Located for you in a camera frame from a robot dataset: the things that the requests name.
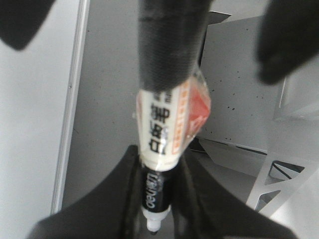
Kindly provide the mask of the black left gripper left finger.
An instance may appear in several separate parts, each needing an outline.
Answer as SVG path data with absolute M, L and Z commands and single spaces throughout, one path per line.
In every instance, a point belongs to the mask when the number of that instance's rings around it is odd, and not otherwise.
M 130 145 L 118 165 L 90 193 L 34 225 L 28 239 L 136 239 L 139 235 L 138 148 Z

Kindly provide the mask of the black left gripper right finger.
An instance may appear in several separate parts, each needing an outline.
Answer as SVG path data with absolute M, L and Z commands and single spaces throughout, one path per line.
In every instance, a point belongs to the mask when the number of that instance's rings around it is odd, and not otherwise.
M 191 151 L 177 165 L 171 206 L 176 239 L 297 238 L 228 192 Z

